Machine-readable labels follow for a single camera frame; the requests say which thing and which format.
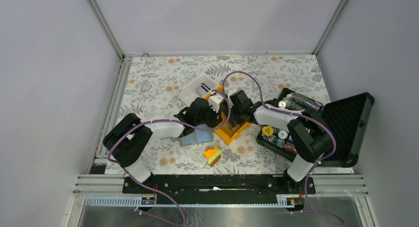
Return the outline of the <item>green card holder wallet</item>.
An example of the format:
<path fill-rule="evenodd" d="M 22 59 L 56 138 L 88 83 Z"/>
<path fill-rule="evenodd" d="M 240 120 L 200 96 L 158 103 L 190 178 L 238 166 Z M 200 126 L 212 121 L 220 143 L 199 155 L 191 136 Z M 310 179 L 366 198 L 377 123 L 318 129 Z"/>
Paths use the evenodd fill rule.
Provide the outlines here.
<path fill-rule="evenodd" d="M 191 134 L 180 137 L 178 140 L 181 146 L 211 142 L 213 141 L 213 132 L 194 130 Z"/>

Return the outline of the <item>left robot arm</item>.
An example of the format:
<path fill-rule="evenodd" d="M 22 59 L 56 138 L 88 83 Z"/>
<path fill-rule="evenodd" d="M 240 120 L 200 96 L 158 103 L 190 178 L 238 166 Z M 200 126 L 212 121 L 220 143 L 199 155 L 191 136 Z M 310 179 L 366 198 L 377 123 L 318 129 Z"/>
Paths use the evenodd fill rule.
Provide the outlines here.
<path fill-rule="evenodd" d="M 209 99 L 198 97 L 173 117 L 152 121 L 141 121 L 130 113 L 104 137 L 107 159 L 119 164 L 135 180 L 134 186 L 147 193 L 153 188 L 153 180 L 141 154 L 148 142 L 188 136 L 195 130 L 213 131 L 222 120 L 220 107 L 224 102 L 220 95 Z"/>

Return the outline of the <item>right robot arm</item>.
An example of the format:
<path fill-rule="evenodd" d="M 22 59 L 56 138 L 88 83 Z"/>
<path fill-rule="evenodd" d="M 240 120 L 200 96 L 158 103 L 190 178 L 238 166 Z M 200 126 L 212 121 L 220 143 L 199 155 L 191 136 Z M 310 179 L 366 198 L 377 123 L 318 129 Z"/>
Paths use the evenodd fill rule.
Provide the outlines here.
<path fill-rule="evenodd" d="M 296 193 L 303 187 L 303 179 L 322 160 L 336 150 L 336 140 L 320 114 L 312 108 L 290 111 L 268 105 L 263 101 L 252 102 L 243 90 L 227 92 L 235 118 L 257 125 L 267 125 L 286 131 L 292 138 L 297 155 L 286 169 L 284 189 Z"/>

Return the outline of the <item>yellow plastic divided bin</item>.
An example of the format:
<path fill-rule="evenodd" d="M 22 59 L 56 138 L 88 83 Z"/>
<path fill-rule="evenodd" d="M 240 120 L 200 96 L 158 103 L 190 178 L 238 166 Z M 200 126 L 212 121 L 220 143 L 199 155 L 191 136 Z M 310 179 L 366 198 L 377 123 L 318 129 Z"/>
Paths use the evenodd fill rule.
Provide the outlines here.
<path fill-rule="evenodd" d="M 227 102 L 224 100 L 222 95 L 216 90 L 223 92 L 223 87 L 221 85 L 209 89 L 208 92 L 202 92 L 202 98 L 206 99 L 209 102 L 210 107 L 213 107 L 216 102 L 219 102 L 215 108 L 219 113 L 219 119 L 216 122 L 215 132 L 227 143 L 230 144 L 233 140 L 237 139 L 240 134 L 247 128 L 251 126 L 250 122 L 245 122 L 243 119 L 239 118 L 236 112 L 234 111 L 233 103 L 228 98 L 230 107 L 227 107 Z"/>

